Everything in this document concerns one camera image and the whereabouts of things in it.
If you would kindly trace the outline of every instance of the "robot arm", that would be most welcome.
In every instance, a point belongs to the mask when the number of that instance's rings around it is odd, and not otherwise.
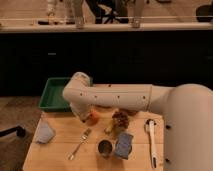
[[[148,84],[91,87],[90,82],[89,76],[77,72],[63,91],[63,97],[70,102],[73,113],[82,121],[88,118],[90,105],[162,113],[163,99],[172,89]]]
[[[212,171],[213,93],[207,87],[115,85],[90,87],[90,78],[74,74],[63,97],[82,121],[90,105],[148,110],[164,116],[164,171]]]

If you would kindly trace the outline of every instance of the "brown object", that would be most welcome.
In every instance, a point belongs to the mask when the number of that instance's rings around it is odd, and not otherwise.
[[[112,115],[112,120],[110,121],[107,128],[104,130],[106,134],[110,134],[114,129],[117,132],[127,129],[129,126],[129,118],[127,112],[123,110],[115,111]]]

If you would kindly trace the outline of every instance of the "green plastic basket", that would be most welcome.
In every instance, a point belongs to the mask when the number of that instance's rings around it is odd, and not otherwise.
[[[70,112],[69,103],[62,97],[64,87],[70,78],[49,78],[39,102],[39,108],[45,112]]]

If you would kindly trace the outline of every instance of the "white napkin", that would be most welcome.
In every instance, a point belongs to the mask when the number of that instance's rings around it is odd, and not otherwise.
[[[48,143],[55,136],[55,130],[53,130],[49,123],[41,120],[35,135],[35,141],[37,143]]]

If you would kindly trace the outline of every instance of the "silver fork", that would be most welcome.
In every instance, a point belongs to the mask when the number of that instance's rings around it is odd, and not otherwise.
[[[69,160],[73,160],[75,157],[75,154],[77,153],[78,149],[80,148],[81,144],[87,139],[87,137],[89,136],[89,134],[91,133],[91,129],[88,128],[86,131],[84,131],[84,133],[81,135],[81,141],[80,143],[77,145],[77,147],[75,148],[75,150],[71,153],[71,155],[68,157]]]

